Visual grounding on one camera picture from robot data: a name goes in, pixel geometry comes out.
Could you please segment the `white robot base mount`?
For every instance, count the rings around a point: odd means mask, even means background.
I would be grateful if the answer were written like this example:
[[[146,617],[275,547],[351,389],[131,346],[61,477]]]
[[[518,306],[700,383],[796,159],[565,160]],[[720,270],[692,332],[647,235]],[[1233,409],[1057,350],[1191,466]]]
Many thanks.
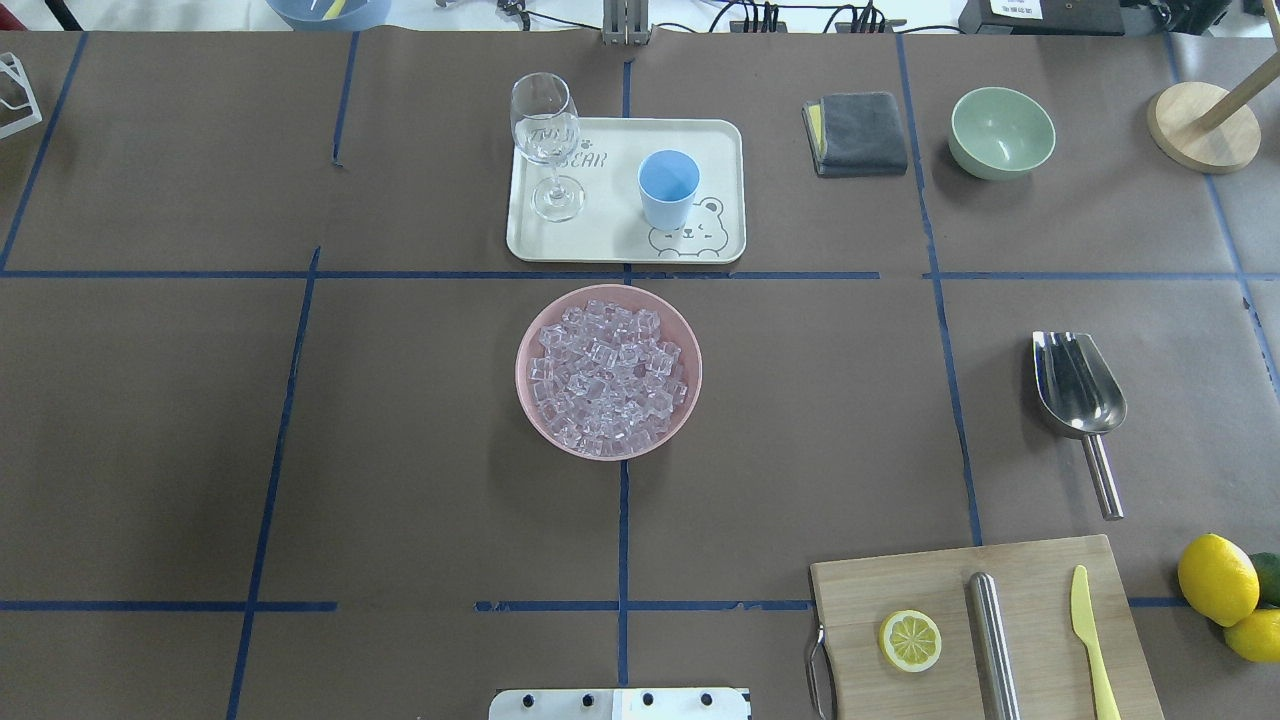
[[[508,689],[489,719],[750,719],[750,692],[732,687]]]

